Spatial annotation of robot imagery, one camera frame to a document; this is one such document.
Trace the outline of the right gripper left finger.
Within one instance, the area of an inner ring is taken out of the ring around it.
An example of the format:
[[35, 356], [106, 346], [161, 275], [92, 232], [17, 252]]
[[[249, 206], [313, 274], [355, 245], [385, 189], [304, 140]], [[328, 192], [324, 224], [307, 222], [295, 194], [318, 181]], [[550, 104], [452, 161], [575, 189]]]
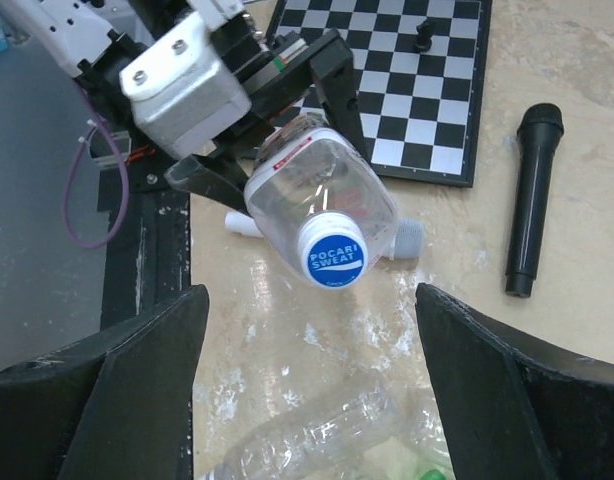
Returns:
[[0, 479], [190, 479], [209, 295], [0, 371]]

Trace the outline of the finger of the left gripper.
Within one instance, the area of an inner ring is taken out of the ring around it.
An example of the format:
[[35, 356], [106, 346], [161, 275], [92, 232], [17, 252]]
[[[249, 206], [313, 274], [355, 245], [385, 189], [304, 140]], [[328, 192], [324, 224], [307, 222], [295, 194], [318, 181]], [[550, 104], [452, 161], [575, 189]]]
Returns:
[[340, 33], [332, 29], [312, 44], [319, 46], [309, 67], [329, 124], [368, 161], [358, 106], [354, 56]]
[[232, 210], [246, 210], [244, 188], [248, 176], [230, 158], [191, 155], [164, 174], [175, 190], [215, 201]]

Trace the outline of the clear Pocari Sweat bottle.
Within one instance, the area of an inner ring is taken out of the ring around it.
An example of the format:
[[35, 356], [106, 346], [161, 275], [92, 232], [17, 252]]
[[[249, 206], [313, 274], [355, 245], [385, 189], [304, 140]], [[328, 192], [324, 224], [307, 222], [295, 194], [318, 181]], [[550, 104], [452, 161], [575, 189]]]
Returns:
[[367, 245], [365, 273], [386, 252], [399, 223], [396, 203], [369, 163], [314, 112], [298, 115], [263, 143], [244, 200], [263, 238], [311, 285], [297, 253], [309, 217], [324, 211], [350, 216]]

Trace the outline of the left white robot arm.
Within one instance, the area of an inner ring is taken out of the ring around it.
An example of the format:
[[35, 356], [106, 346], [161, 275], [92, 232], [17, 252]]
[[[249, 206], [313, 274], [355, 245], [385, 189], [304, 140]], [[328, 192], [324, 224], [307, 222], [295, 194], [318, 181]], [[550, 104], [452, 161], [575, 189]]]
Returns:
[[139, 178], [243, 211], [240, 159], [315, 89], [330, 125], [366, 150], [351, 49], [336, 30], [268, 45], [240, 1], [134, 1], [152, 45], [116, 30], [100, 1], [0, 1], [0, 21], [39, 40], [146, 156]]

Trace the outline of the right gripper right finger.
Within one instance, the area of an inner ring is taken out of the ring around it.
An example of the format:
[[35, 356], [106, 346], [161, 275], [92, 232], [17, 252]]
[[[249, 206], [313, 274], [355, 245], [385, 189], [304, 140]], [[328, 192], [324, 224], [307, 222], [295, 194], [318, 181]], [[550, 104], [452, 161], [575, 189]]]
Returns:
[[457, 478], [614, 479], [614, 364], [427, 283], [416, 314]]

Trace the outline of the blue Pocari Sweat cap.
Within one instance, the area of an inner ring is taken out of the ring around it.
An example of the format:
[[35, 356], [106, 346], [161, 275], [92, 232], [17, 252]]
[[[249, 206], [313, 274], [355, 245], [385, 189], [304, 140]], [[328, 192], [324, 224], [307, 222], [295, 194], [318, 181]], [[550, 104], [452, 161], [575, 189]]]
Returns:
[[362, 232], [348, 215], [324, 211], [309, 217], [297, 239], [300, 271], [313, 285], [346, 288], [368, 267], [368, 250]]

